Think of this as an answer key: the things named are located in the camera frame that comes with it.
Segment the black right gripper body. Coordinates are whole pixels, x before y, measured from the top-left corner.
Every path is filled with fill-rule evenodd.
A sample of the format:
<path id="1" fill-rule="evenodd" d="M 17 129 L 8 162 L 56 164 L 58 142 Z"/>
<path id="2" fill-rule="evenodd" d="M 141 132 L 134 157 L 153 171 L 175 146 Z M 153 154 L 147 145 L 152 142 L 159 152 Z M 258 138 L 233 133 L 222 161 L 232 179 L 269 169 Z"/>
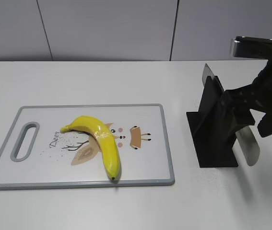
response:
<path id="1" fill-rule="evenodd" d="M 272 114 L 272 60 L 249 85 L 226 90 L 224 106 Z"/>

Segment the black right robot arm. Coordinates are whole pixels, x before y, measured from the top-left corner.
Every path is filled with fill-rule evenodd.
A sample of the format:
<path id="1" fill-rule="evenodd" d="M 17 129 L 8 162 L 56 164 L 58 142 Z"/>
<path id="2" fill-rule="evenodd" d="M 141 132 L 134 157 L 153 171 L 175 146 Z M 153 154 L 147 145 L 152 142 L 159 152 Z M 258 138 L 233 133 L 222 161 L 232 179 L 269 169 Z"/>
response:
<path id="1" fill-rule="evenodd" d="M 261 137 L 272 135 L 272 39 L 237 36 L 232 55 L 238 58 L 265 59 L 267 64 L 249 85 L 226 90 L 221 99 L 226 108 L 263 112 L 257 128 Z"/>

